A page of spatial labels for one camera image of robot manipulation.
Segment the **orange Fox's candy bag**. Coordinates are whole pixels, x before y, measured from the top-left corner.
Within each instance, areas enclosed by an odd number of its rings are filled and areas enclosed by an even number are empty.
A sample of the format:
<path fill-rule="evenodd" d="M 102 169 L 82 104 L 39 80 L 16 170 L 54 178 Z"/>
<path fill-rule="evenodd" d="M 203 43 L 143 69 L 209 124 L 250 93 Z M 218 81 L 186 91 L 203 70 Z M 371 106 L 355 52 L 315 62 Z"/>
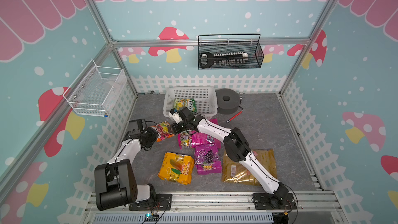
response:
<path fill-rule="evenodd" d="M 152 125 L 151 128 L 157 132 L 157 142 L 161 142 L 175 136 L 172 130 L 172 125 L 167 121 Z"/>

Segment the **green Fox's candy bag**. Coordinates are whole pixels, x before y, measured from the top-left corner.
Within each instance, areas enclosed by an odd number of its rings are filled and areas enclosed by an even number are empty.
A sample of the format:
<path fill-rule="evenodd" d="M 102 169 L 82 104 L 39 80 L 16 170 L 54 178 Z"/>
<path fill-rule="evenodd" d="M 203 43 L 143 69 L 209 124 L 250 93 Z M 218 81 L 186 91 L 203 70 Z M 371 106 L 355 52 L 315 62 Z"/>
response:
<path fill-rule="evenodd" d="M 189 111 L 197 112 L 197 104 L 195 99 L 175 99 L 174 108 L 180 110 L 186 107 Z"/>

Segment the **white plastic perforated basket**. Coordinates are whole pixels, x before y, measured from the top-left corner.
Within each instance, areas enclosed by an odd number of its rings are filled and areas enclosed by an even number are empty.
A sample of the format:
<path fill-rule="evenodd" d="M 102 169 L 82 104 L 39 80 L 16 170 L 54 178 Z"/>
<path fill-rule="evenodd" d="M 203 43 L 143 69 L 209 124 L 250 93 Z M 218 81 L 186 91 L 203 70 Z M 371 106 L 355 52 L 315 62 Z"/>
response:
<path fill-rule="evenodd" d="M 172 109 L 188 110 L 211 119 L 218 112 L 216 92 L 213 87 L 174 87 L 166 91 L 163 115 L 169 117 Z"/>

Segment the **purple grape candy bag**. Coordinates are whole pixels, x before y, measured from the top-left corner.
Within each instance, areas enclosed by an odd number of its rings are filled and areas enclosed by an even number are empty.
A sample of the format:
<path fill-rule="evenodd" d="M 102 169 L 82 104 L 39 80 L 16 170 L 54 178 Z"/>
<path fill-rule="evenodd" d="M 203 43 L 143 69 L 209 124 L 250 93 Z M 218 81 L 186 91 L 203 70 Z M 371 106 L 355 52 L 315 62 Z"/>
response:
<path fill-rule="evenodd" d="M 195 164 L 199 175 L 222 173 L 222 163 L 216 144 L 204 144 L 195 148 Z"/>

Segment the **yellow mango candy bag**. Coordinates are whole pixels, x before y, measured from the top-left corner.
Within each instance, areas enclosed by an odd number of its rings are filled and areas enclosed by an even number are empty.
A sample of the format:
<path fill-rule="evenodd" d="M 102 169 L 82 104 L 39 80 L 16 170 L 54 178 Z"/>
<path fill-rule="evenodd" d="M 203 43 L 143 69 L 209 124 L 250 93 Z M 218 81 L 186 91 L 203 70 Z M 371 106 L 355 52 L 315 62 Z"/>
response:
<path fill-rule="evenodd" d="M 166 152 L 158 177 L 162 180 L 189 185 L 195 161 L 189 155 Z"/>

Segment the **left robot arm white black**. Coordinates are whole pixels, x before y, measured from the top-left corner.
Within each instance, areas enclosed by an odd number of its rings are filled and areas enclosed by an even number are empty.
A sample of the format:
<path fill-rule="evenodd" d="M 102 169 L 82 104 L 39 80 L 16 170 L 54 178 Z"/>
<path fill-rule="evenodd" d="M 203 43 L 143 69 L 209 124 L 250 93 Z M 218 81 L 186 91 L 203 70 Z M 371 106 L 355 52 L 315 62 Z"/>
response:
<path fill-rule="evenodd" d="M 96 206 L 104 211 L 122 205 L 157 205 L 157 194 L 152 184 L 136 182 L 132 163 L 137 154 L 150 150 L 157 141 L 157 133 L 147 128 L 140 134 L 126 134 L 120 148 L 106 163 L 94 170 Z"/>

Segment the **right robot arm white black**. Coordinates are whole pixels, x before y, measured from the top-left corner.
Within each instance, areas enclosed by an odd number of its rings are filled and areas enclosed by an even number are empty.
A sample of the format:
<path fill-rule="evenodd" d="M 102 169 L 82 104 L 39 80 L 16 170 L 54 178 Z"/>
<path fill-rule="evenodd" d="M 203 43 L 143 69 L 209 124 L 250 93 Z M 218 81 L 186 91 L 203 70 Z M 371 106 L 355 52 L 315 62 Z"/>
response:
<path fill-rule="evenodd" d="M 283 205 L 289 194 L 288 187 L 275 178 L 255 157 L 249 143 L 239 128 L 224 128 L 207 120 L 204 116 L 188 110 L 186 107 L 180 110 L 172 109 L 169 117 L 175 123 L 172 124 L 175 133 L 183 131 L 195 131 L 207 134 L 222 141 L 228 157 L 243 165 L 260 183 L 262 188 L 271 198 L 271 201 Z"/>

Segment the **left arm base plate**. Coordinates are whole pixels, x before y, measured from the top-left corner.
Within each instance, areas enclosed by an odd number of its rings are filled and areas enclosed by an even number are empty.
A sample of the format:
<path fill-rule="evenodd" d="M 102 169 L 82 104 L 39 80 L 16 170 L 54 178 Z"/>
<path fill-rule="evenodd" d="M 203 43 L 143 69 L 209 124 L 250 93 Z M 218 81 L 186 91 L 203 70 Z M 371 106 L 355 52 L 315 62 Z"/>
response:
<path fill-rule="evenodd" d="M 130 204 L 130 211 L 169 211 L 171 209 L 172 194 L 156 194 L 156 196 L 144 201 Z"/>

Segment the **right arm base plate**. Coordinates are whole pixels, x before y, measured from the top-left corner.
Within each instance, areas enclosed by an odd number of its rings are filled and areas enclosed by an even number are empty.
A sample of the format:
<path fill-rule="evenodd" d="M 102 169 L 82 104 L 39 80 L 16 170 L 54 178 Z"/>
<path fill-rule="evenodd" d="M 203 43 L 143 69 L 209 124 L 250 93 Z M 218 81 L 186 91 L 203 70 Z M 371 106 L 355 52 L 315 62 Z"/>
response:
<path fill-rule="evenodd" d="M 297 209 L 297 201 L 292 193 L 281 200 L 267 193 L 253 193 L 251 198 L 256 210 L 281 210 L 289 212 Z"/>

